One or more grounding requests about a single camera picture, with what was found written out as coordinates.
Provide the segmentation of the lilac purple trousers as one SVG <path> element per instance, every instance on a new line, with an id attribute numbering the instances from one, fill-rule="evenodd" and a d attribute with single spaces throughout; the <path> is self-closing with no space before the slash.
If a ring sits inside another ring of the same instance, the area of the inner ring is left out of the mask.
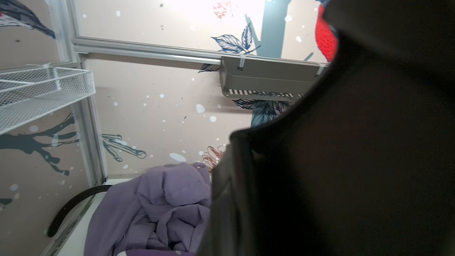
<path id="1" fill-rule="evenodd" d="M 91 218 L 84 255 L 195 253 L 209 222 L 211 195 L 209 170 L 202 163 L 154 167 L 113 185 Z"/>

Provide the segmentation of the purple camouflage trousers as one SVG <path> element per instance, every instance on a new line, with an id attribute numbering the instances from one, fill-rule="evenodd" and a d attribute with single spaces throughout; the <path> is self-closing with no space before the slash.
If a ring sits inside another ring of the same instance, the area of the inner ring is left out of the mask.
<path id="1" fill-rule="evenodd" d="M 200 256 L 455 253 L 455 0 L 330 0 L 338 52 L 231 135 Z"/>

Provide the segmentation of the black belt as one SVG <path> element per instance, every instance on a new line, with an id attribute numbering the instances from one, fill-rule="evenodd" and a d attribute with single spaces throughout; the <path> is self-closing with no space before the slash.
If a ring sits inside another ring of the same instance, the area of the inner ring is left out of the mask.
<path id="1" fill-rule="evenodd" d="M 74 209 L 80 202 L 83 200 L 92 197 L 98 193 L 104 193 L 109 190 L 111 185 L 102 185 L 102 186 L 95 186 L 92 188 L 89 188 L 87 190 L 84 190 L 83 192 L 77 194 L 75 197 L 73 197 L 71 200 L 69 200 L 57 213 L 57 215 L 54 217 L 52 220 L 50 226 L 47 229 L 46 235 L 49 238 L 52 238 L 56 235 L 58 232 L 61 224 L 65 220 L 66 216 L 68 213 Z"/>

